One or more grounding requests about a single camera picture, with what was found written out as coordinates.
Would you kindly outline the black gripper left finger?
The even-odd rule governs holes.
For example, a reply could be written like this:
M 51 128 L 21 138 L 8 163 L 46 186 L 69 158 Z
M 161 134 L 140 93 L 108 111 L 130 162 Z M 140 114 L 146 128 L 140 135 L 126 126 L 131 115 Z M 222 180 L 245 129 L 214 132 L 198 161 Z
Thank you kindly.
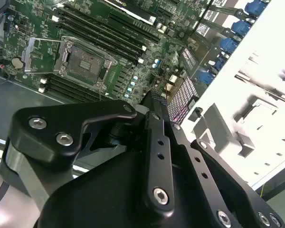
M 142 157 L 142 198 L 158 216 L 175 210 L 171 144 L 153 93 L 122 100 L 31 107 L 12 117 L 3 153 L 38 208 L 62 186 L 126 152 Z

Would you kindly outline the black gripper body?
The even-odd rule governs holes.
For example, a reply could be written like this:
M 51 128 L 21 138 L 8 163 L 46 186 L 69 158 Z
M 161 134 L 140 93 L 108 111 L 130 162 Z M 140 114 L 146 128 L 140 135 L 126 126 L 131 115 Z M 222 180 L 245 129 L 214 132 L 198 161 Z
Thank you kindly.
M 173 146 L 175 210 L 155 215 L 143 203 L 143 156 L 126 152 L 60 187 L 45 204 L 40 228 L 210 228 L 182 146 Z

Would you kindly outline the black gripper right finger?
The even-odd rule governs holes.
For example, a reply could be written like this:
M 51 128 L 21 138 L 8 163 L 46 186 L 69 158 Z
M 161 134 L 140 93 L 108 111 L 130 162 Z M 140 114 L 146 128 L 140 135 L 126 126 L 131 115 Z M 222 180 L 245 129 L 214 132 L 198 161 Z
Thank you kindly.
M 281 217 L 205 141 L 189 142 L 169 118 L 167 101 L 153 94 L 171 144 L 179 228 L 284 228 Z

